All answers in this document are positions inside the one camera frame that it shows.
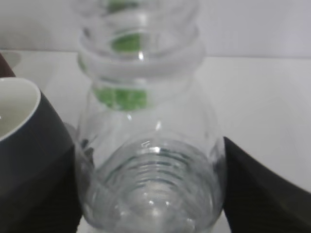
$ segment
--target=mug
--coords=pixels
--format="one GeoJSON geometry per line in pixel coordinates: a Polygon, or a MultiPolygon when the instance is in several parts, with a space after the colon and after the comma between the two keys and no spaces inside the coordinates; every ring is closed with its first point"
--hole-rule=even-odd
{"type": "Polygon", "coordinates": [[[0,232],[44,200],[73,164],[71,136],[39,88],[0,79],[0,232]]]}

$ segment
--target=clear glass bottle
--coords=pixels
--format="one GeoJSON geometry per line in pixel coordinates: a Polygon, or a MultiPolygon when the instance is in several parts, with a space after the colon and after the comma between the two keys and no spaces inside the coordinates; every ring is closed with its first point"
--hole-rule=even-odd
{"type": "Polygon", "coordinates": [[[78,62],[92,79],[76,143],[84,216],[108,233],[209,232],[224,142],[193,73],[196,0],[78,0],[78,62]]]}

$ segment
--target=white wall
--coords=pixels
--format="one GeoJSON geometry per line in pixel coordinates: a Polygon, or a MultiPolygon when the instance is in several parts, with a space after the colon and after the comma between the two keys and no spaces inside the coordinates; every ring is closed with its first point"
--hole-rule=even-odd
{"type": "MultiPolygon", "coordinates": [[[[209,55],[311,57],[311,0],[201,0],[209,55]]],[[[0,0],[0,48],[75,50],[72,0],[0,0]]]]}

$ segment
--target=dark object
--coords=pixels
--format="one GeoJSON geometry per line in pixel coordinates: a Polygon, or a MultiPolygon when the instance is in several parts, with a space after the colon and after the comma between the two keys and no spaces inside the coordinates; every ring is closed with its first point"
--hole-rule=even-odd
{"type": "Polygon", "coordinates": [[[76,233],[82,216],[77,193],[71,166],[49,196],[8,233],[76,233]]]}
{"type": "Polygon", "coordinates": [[[66,153],[71,137],[45,96],[37,93],[41,98],[30,118],[0,140],[0,233],[41,203],[72,165],[72,153],[66,153]]]}
{"type": "Polygon", "coordinates": [[[0,54],[0,78],[4,77],[15,77],[15,74],[11,70],[6,60],[0,54]]]}
{"type": "Polygon", "coordinates": [[[232,233],[310,233],[311,194],[283,180],[227,138],[225,145],[225,214],[232,233]]]}

